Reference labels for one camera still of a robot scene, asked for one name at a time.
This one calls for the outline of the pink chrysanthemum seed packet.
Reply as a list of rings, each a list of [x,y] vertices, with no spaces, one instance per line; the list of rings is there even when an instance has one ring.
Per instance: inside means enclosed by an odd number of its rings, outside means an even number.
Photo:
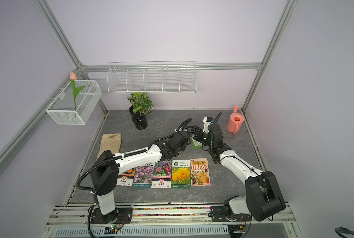
[[[151,188],[171,188],[172,165],[170,161],[155,163]]]

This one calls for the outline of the orange marigold seed packet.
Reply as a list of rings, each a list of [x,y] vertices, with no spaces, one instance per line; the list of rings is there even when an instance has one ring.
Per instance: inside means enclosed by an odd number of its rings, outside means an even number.
[[[133,179],[136,174],[136,169],[129,169],[122,174],[118,175],[116,185],[131,187],[133,184]]]

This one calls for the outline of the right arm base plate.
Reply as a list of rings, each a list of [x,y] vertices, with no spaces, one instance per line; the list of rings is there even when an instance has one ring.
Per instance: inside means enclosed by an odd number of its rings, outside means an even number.
[[[211,206],[208,216],[212,222],[249,222],[251,221],[250,214],[235,214],[231,211],[228,205]]]

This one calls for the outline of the white orange-print seed packet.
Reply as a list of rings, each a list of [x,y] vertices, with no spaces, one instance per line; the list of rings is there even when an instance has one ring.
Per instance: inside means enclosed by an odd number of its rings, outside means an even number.
[[[191,186],[211,186],[207,158],[190,159]]]

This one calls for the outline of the green seed packet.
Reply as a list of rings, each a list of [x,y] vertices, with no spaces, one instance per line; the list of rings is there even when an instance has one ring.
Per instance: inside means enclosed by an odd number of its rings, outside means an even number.
[[[195,140],[193,137],[191,138],[191,142],[192,142],[194,149],[199,149],[203,146],[203,144],[201,142]]]

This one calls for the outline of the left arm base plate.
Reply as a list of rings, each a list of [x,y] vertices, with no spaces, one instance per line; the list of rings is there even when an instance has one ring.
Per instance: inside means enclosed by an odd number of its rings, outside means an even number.
[[[133,209],[130,207],[116,208],[113,212],[103,215],[100,208],[95,208],[91,215],[91,224],[129,224]]]

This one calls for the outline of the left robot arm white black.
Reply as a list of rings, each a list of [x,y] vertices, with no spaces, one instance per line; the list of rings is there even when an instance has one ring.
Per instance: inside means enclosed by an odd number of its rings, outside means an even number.
[[[147,163],[170,161],[177,157],[191,143],[191,134],[187,129],[191,121],[192,118],[185,120],[172,134],[151,142],[148,147],[117,154],[104,151],[93,166],[79,177],[76,187],[93,194],[95,205],[102,215],[115,213],[114,189],[118,176]]]

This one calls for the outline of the sunflower seed packet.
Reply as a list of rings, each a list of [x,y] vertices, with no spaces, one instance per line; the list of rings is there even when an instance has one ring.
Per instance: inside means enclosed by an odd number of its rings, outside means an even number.
[[[190,187],[191,187],[190,160],[173,160],[171,188],[190,188]]]

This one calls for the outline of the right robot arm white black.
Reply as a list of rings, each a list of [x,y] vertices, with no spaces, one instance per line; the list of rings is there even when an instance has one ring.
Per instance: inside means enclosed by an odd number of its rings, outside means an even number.
[[[273,220],[273,216],[286,209],[276,176],[271,171],[262,171],[247,163],[223,141],[223,133],[216,118],[204,118],[204,128],[188,126],[194,140],[207,147],[214,163],[228,168],[245,185],[245,197],[236,196],[225,201],[224,215],[249,214],[256,221]]]

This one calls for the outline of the purple flower seed packet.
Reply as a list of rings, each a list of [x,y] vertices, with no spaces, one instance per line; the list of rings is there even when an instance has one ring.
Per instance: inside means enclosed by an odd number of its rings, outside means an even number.
[[[132,187],[151,188],[155,163],[136,167]]]

